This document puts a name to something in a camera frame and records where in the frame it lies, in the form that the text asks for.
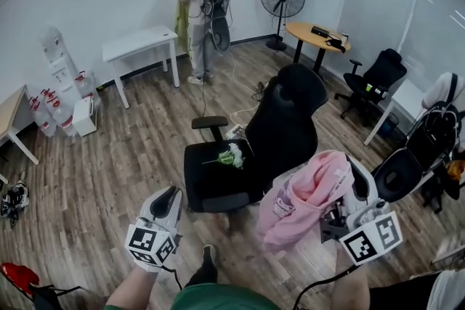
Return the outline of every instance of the white flower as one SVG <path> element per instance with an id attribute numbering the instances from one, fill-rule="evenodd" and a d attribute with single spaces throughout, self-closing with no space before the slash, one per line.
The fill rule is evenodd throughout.
<path id="1" fill-rule="evenodd" d="M 240 151 L 239 146 L 236 144 L 230 144 L 230 151 L 234 155 L 234 166 L 236 168 L 242 168 L 244 159 L 242 159 L 242 151 Z"/>
<path id="2" fill-rule="evenodd" d="M 234 157 L 234 166 L 236 168 L 242 168 L 242 165 L 244 164 L 242 158 L 236 158 Z"/>
<path id="3" fill-rule="evenodd" d="M 233 153 L 234 157 L 242 158 L 242 151 L 240 151 L 239 146 L 236 144 L 230 144 L 231 152 Z"/>

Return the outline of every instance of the bouquet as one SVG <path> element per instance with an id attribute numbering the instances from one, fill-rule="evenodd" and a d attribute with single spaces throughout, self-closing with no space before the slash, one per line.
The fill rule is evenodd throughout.
<path id="1" fill-rule="evenodd" d="M 226 166 L 233 166 L 242 169 L 244 160 L 245 158 L 242 158 L 242 151 L 240 151 L 239 146 L 236 144 L 230 144 L 230 149 L 219 153 L 217 159 L 202 164 L 218 162 L 225 164 Z"/>

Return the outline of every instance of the gray pants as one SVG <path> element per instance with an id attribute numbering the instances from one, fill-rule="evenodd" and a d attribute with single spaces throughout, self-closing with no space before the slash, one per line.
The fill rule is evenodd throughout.
<path id="1" fill-rule="evenodd" d="M 214 64 L 215 53 L 209 33 L 209 23 L 206 25 L 189 24 L 187 34 L 189 37 L 188 46 L 190 63 L 192 64 L 192 75 L 196 78 L 202 78 L 204 73 L 212 71 Z"/>

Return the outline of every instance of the white desk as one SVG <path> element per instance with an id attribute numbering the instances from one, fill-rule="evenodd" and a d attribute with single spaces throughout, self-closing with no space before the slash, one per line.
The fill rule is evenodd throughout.
<path id="1" fill-rule="evenodd" d="M 166 26 L 156 26 L 147 30 L 137 31 L 123 38 L 111 41 L 103 45 L 103 60 L 110 62 L 113 66 L 113 75 L 116 86 L 118 87 L 119 95 L 123 100 L 124 107 L 129 108 L 129 103 L 124 94 L 123 83 L 121 82 L 120 75 L 116 70 L 115 62 L 122 60 L 125 57 L 131 56 L 147 49 L 152 49 L 157 46 L 161 48 L 163 71 L 168 71 L 166 64 L 166 53 L 164 51 L 164 45 L 169 45 L 169 56 L 171 58 L 171 68 L 173 70 L 173 81 L 174 86 L 179 87 L 179 76 L 177 74 L 177 63 L 176 63 L 176 50 L 174 48 L 174 40 L 177 38 L 177 34 L 174 31 L 169 30 Z"/>
<path id="2" fill-rule="evenodd" d="M 376 123 L 375 128 L 373 128 L 363 144 L 368 146 L 376 132 L 378 132 L 384 121 L 387 119 L 387 116 L 392 111 L 394 105 L 399 108 L 405 116 L 410 118 L 411 121 L 414 121 L 418 114 L 423 110 L 423 107 L 421 106 L 423 96 L 424 93 L 419 88 L 417 88 L 408 79 L 405 79 L 399 89 L 392 96 L 391 102 L 387 106 L 386 111 L 384 111 L 381 119 L 379 119 L 378 123 Z"/>
<path id="3" fill-rule="evenodd" d="M 22 86 L 0 104 L 0 139 L 3 139 L 7 136 L 37 166 L 39 164 L 39 159 L 37 159 L 33 153 L 29 151 L 29 149 L 21 142 L 21 140 L 17 138 L 15 134 L 15 128 L 13 127 L 16 113 L 20 107 L 20 103 L 23 100 L 23 97 L 25 96 L 25 90 L 25 86 Z M 0 174 L 0 180 L 2 180 L 5 184 L 8 184 L 8 180 L 2 174 Z"/>

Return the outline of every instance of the power strip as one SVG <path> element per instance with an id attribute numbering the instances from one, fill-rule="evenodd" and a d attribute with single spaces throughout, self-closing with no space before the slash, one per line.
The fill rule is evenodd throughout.
<path id="1" fill-rule="evenodd" d="M 226 132 L 227 139 L 240 139 L 243 137 L 244 128 L 239 124 L 233 126 L 228 132 Z"/>

